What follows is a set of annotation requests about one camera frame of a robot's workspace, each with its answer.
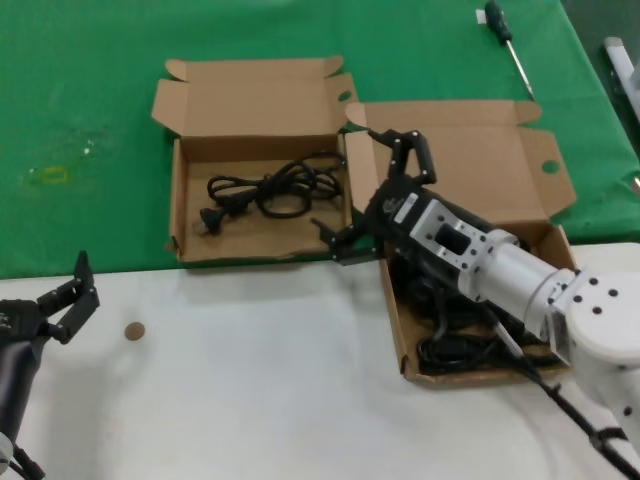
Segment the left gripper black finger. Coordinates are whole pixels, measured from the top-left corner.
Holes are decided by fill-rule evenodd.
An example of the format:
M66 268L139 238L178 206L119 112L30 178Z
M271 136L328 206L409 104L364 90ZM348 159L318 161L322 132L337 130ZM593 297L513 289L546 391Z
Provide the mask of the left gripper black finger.
M38 335L68 344L100 306L85 250L78 254L73 278L39 297L36 303L44 318Z

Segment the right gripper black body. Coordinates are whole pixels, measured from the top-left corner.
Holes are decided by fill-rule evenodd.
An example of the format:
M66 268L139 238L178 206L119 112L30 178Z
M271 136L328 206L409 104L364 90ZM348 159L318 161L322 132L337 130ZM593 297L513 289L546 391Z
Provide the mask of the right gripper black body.
M438 200L435 192L418 185L409 176L386 179L371 197L364 212L366 232L374 238L380 255L386 244L404 253L425 256L431 254L427 248L425 234L413 237L414 227L429 204Z

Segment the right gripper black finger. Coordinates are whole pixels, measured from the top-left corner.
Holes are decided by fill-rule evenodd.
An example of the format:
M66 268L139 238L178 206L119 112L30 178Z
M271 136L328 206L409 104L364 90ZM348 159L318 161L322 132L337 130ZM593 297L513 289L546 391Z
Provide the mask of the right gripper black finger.
M419 174L413 178L417 185L432 185L437 182L433 158L426 138L417 130L400 133L393 129L384 132L367 130L376 142L391 149L388 178L406 176L409 155L415 152Z
M311 223L319 229L319 239L328 247L332 261L343 266L355 265L381 258L381 241L373 240L371 246L359 246L360 240L370 232L364 219L357 220L339 231L312 218Z

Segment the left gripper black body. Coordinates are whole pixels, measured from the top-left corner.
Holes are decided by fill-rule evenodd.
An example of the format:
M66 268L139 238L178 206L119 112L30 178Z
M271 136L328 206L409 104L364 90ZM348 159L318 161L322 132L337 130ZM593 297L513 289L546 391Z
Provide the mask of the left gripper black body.
M49 334L48 317L43 308L32 300L1 301L1 350L31 346L46 342Z

